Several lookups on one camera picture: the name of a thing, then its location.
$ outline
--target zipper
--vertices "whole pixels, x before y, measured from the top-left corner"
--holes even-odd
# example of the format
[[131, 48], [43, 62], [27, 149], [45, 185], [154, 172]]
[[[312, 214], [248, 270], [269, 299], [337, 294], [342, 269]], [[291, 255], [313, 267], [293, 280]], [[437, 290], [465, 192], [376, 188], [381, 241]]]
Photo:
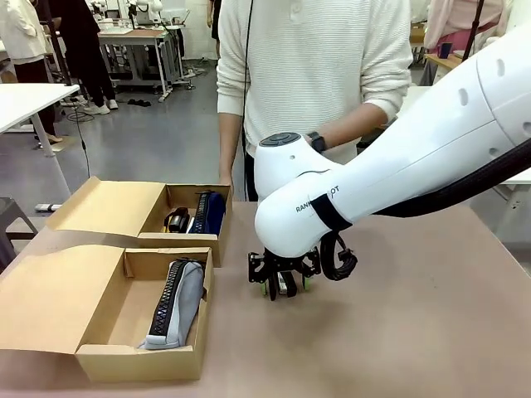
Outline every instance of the zipper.
[[199, 203], [197, 205], [196, 219], [193, 223], [193, 234], [204, 234], [207, 228], [208, 202], [211, 192], [200, 193]]
[[188, 261], [175, 260], [168, 272], [168, 279], [164, 286], [163, 294], [158, 301], [157, 309], [153, 315], [149, 334], [151, 336], [167, 336], [169, 323], [172, 319], [173, 304], [175, 303], [175, 294], [177, 287], [183, 277], [184, 267]]

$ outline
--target black pants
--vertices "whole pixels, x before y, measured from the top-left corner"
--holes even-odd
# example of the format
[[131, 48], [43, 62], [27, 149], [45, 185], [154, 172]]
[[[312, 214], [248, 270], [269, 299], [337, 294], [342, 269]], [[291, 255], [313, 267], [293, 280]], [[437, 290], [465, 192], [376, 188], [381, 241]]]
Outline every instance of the black pants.
[[81, 79], [96, 106], [102, 106], [105, 103], [103, 96], [108, 100], [115, 100], [116, 95], [101, 55], [98, 36], [94, 34], [80, 37], [75, 46], [67, 44], [66, 50], [70, 52], [66, 59], [69, 61], [68, 66], [72, 69], [72, 74]]
[[244, 162], [246, 185], [247, 185], [247, 198], [249, 201], [258, 201], [258, 194], [255, 188], [255, 159], [246, 153]]
[[[15, 72], [17, 73], [19, 83], [50, 83], [48, 81], [44, 60], [15, 65]], [[53, 123], [56, 121], [56, 111], [53, 105], [47, 106], [39, 111], [39, 118], [41, 119], [44, 131], [56, 135], [56, 129], [53, 126]]]

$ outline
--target white coat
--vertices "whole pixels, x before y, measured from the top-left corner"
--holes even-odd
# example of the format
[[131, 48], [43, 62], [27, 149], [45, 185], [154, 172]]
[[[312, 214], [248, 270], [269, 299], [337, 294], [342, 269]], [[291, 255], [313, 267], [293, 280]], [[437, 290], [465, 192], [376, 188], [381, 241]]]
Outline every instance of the white coat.
[[44, 31], [30, 0], [0, 0], [0, 40], [12, 60], [48, 52]]

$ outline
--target desk leg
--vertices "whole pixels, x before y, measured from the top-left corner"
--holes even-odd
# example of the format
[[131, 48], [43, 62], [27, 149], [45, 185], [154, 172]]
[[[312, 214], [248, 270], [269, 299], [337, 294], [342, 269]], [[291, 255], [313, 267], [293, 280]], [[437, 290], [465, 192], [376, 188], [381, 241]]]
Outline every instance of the desk leg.
[[503, 233], [517, 216], [518, 209], [525, 203], [531, 185], [516, 185], [514, 190], [509, 194], [507, 205], [505, 205], [504, 214], [501, 221], [494, 229], [494, 233], [501, 239]]
[[68, 184], [66, 184], [65, 175], [63, 174], [63, 171], [61, 170], [61, 166], [59, 166], [59, 162], [57, 162], [57, 157], [51, 150], [51, 145], [48, 142], [48, 137], [46, 136], [46, 132], [44, 131], [44, 127], [42, 126], [42, 122], [38, 114], [34, 114], [32, 116], [32, 122], [33, 122], [33, 127], [35, 128], [35, 132], [37, 133], [39, 137], [39, 141], [41, 141], [42, 149], [44, 150], [44, 156], [50, 159], [50, 163], [52, 162], [54, 163], [54, 167], [56, 168], [56, 173], [59, 176], [59, 185], [61, 189], [61, 195], [66, 200], [71, 195], [70, 189], [68, 188]]
[[164, 79], [163, 63], [160, 60], [160, 47], [158, 41], [155, 39], [155, 53], [157, 54], [158, 73], [160, 74], [160, 82], [163, 85], [163, 96], [158, 99], [158, 102], [164, 102], [169, 92], [166, 90], [166, 81]]

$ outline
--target person's hand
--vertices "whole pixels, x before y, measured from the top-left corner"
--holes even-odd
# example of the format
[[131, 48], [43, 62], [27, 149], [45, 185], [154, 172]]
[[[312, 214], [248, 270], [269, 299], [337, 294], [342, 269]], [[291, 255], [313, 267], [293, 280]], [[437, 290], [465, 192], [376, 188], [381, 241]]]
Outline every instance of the person's hand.
[[234, 190], [234, 182], [232, 181], [231, 174], [221, 174], [219, 176], [219, 183], [222, 185], [230, 185], [232, 190]]

